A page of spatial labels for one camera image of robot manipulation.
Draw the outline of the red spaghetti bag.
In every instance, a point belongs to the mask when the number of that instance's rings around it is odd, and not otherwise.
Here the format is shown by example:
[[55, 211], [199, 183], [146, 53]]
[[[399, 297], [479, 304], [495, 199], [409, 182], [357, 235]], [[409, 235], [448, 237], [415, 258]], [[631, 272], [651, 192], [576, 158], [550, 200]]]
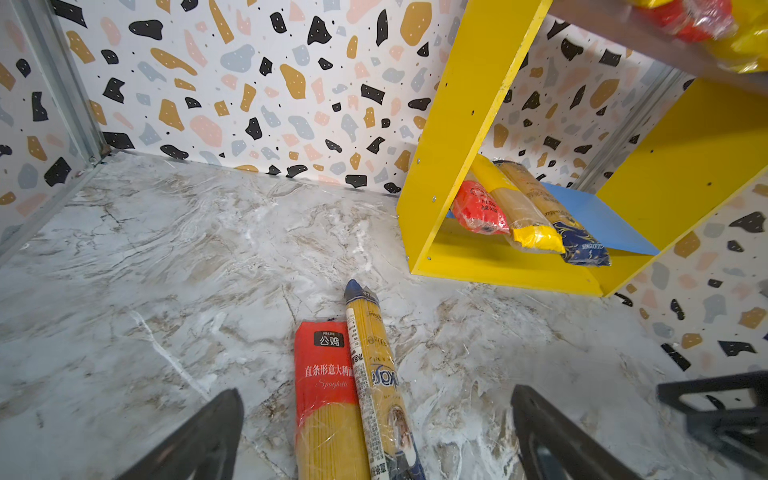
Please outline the red spaghetti bag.
[[295, 452], [301, 479], [368, 479], [347, 325], [303, 322], [294, 340]]
[[508, 235], [505, 214], [487, 190], [475, 180], [462, 182], [451, 205], [451, 214], [468, 231], [482, 235]]
[[686, 43], [719, 40], [737, 30], [731, 1], [663, 0], [631, 4], [662, 32]]

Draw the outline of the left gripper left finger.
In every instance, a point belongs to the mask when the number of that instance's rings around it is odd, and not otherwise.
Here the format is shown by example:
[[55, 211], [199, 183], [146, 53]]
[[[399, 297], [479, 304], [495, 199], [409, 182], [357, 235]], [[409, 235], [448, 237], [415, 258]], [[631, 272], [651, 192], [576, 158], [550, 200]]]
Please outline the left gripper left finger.
[[243, 423], [239, 392], [224, 390], [119, 477], [231, 479]]

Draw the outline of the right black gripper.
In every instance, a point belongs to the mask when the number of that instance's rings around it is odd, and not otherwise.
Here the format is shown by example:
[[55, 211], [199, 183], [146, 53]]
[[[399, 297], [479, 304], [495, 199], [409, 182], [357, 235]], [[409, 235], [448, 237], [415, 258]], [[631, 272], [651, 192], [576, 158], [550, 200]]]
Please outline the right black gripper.
[[[749, 390], [755, 394], [752, 407], [698, 410], [685, 404], [689, 394]], [[685, 415], [688, 434], [741, 467], [767, 472], [767, 372], [765, 370], [714, 378], [663, 383], [656, 387], [657, 399]]]

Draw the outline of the yellow spaghetti bag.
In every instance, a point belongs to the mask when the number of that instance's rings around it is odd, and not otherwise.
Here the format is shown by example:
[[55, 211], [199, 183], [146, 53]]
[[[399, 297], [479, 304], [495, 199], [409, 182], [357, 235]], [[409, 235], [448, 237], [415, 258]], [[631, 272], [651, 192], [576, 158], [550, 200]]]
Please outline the yellow spaghetti bag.
[[731, 34], [707, 40], [703, 48], [720, 68], [738, 74], [767, 72], [767, 1], [734, 0]]

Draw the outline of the blue gold spaghetti bag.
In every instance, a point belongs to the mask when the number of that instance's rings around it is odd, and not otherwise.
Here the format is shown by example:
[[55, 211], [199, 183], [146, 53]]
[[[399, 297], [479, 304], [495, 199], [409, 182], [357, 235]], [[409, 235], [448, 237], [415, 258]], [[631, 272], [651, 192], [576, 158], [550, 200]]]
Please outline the blue gold spaghetti bag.
[[344, 299], [370, 477], [424, 479], [378, 298], [351, 279]]
[[561, 257], [566, 263], [582, 267], [611, 265], [608, 249], [523, 165], [510, 160], [497, 160], [494, 164], [532, 201], [561, 236], [565, 249]]

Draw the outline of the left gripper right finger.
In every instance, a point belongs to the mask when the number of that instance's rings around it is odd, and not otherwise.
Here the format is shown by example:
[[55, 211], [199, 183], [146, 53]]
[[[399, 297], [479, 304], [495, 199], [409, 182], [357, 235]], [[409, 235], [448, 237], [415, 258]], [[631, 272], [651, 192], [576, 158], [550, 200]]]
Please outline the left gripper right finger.
[[516, 385], [511, 406], [528, 479], [639, 479], [534, 388]]

